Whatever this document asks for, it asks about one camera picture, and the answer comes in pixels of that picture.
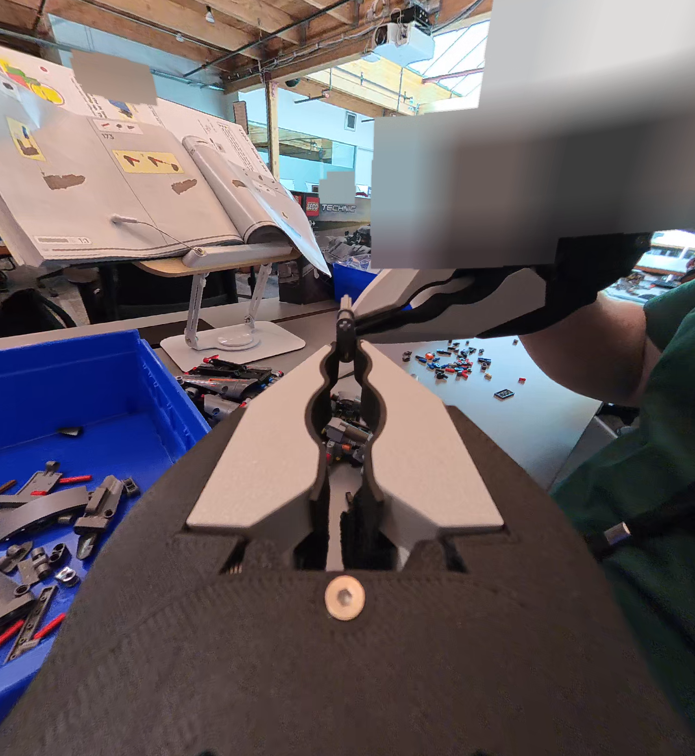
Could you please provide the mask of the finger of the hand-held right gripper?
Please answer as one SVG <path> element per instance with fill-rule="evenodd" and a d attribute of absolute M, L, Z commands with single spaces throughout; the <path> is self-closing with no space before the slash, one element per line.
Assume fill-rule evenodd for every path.
<path fill-rule="evenodd" d="M 545 303 L 545 281 L 530 268 L 464 270 L 475 282 L 476 311 L 466 319 L 430 324 L 358 324 L 358 337 L 375 344 L 475 337 Z"/>
<path fill-rule="evenodd" d="M 352 307 L 356 324 L 430 324 L 476 311 L 474 277 L 458 269 L 385 269 Z"/>

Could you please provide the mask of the person's right forearm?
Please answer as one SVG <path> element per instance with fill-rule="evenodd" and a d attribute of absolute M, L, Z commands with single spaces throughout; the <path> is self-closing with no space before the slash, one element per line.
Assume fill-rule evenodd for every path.
<path fill-rule="evenodd" d="M 601 293 L 546 329 L 518 336 L 551 380 L 579 395 L 637 408 L 661 352 L 642 305 Z"/>

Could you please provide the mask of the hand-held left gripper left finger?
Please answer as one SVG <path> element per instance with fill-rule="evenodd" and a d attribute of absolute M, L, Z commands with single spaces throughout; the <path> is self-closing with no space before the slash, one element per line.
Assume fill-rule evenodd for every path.
<path fill-rule="evenodd" d="M 296 569 L 324 569 L 330 489 L 321 432 L 338 375 L 325 345 L 242 410 L 186 519 L 192 532 L 274 544 Z"/>

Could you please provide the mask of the black lego pin connector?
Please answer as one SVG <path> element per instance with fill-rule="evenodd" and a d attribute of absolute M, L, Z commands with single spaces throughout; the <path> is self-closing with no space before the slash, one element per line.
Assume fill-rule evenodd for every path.
<path fill-rule="evenodd" d="M 352 363 L 356 350 L 356 324 L 350 306 L 341 306 L 335 327 L 335 354 L 341 363 Z"/>

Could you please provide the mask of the pile of lego pieces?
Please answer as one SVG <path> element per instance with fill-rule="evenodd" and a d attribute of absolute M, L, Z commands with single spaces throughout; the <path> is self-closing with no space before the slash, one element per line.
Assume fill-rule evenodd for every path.
<path fill-rule="evenodd" d="M 77 588 L 81 569 L 141 494 L 134 477 L 66 476 L 49 460 L 22 486 L 0 486 L 0 652 L 10 664 L 50 637 L 66 618 L 47 616 L 59 589 Z"/>

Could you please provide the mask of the small blue bin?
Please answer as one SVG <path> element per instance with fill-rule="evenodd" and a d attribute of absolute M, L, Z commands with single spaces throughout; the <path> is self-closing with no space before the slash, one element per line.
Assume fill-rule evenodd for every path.
<path fill-rule="evenodd" d="M 355 302 L 378 274 L 377 271 L 371 269 L 364 270 L 341 262 L 334 263 L 334 300 L 340 303 L 342 297 L 347 295 Z"/>

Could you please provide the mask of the lego instruction booklet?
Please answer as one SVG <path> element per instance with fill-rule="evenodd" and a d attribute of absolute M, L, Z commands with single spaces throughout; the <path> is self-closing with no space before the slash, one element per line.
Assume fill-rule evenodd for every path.
<path fill-rule="evenodd" d="M 328 271 L 242 127 L 161 98 L 107 100 L 71 69 L 1 47 L 0 237 L 31 266 L 290 243 Z"/>

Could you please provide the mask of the scatter of small lego pins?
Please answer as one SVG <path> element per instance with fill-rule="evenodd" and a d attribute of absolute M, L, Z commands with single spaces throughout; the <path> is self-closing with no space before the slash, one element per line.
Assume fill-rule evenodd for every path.
<path fill-rule="evenodd" d="M 400 365 L 417 377 L 428 375 L 434 385 L 472 383 L 475 376 L 487 383 L 525 383 L 518 366 L 522 349 L 517 338 L 504 342 L 449 339 L 446 342 L 403 347 Z"/>

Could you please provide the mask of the person's green shirt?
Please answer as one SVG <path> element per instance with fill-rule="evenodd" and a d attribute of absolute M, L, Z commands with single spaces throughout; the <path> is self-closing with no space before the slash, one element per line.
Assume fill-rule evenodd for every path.
<path fill-rule="evenodd" d="M 645 306 L 660 350 L 636 430 L 553 491 L 584 536 L 653 519 L 600 561 L 660 688 L 695 735 L 695 280 Z"/>

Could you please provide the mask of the blue plastic bin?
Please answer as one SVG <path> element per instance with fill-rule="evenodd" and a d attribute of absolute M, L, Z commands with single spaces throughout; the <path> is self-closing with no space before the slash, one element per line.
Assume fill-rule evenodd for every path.
<path fill-rule="evenodd" d="M 76 438 L 59 433 L 82 428 Z M 190 399 L 154 350 L 135 330 L 0 350 L 0 486 L 11 479 L 18 491 L 48 461 L 63 477 L 91 476 L 93 491 L 107 476 L 131 478 L 146 493 L 209 432 Z M 115 522 L 85 563 L 76 558 L 78 535 L 57 524 L 23 538 L 47 553 L 66 543 L 80 578 L 58 587 L 52 576 L 33 589 L 57 585 L 41 624 L 69 611 L 88 569 L 107 539 L 139 501 L 124 497 Z M 37 674 L 58 632 L 37 648 L 5 662 L 13 641 L 0 650 L 0 723 Z"/>

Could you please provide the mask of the black lego set box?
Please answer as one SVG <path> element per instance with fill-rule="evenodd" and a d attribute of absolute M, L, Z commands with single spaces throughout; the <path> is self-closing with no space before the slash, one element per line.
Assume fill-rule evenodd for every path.
<path fill-rule="evenodd" d="M 317 246 L 329 273 L 317 269 L 304 256 L 281 263 L 278 271 L 279 299 L 308 305 L 334 296 L 333 269 L 336 263 L 367 268 L 372 246 L 368 197 L 357 196 L 352 203 L 325 203 L 315 194 L 296 195 L 311 223 Z"/>

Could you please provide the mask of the white book stand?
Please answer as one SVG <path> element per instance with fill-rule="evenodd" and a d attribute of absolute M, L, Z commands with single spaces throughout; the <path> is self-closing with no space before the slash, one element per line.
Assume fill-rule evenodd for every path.
<path fill-rule="evenodd" d="M 182 241 L 187 248 L 181 261 L 174 263 L 173 275 L 191 276 L 192 289 L 183 335 L 171 335 L 161 341 L 161 349 L 183 371 L 199 365 L 214 354 L 234 364 L 254 362 L 297 351 L 305 342 L 281 326 L 263 321 L 257 324 L 258 309 L 267 279 L 275 262 L 289 261 L 300 253 L 310 253 L 317 263 L 324 262 L 310 232 L 303 233 L 293 224 L 291 211 L 274 209 L 263 203 L 260 209 L 227 214 L 237 226 L 241 244 L 201 246 Z M 202 296 L 211 272 L 260 266 L 248 310 L 238 324 L 198 331 Z"/>

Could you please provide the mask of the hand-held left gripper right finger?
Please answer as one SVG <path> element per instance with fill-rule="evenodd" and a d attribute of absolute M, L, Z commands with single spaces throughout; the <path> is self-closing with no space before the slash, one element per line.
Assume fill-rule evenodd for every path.
<path fill-rule="evenodd" d="M 377 347 L 357 343 L 370 430 L 355 494 L 355 568 L 394 569 L 400 550 L 503 534 L 504 518 L 444 405 Z"/>

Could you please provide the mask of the partly built lego car model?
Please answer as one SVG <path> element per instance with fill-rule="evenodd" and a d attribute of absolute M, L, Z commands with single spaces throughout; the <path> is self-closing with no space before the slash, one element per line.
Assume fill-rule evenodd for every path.
<path fill-rule="evenodd" d="M 209 426 L 214 427 L 283 377 L 282 371 L 233 364 L 215 354 L 175 379 Z M 320 433 L 327 463 L 362 467 L 372 434 L 362 418 L 360 398 L 348 392 L 332 392 L 330 407 L 331 416 Z"/>

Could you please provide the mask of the white ceiling projector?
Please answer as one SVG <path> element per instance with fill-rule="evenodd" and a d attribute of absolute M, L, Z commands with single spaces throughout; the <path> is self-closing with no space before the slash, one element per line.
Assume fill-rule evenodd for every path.
<path fill-rule="evenodd" d="M 371 52 L 401 67 L 434 57 L 433 36 L 417 23 L 387 23 L 373 30 Z"/>

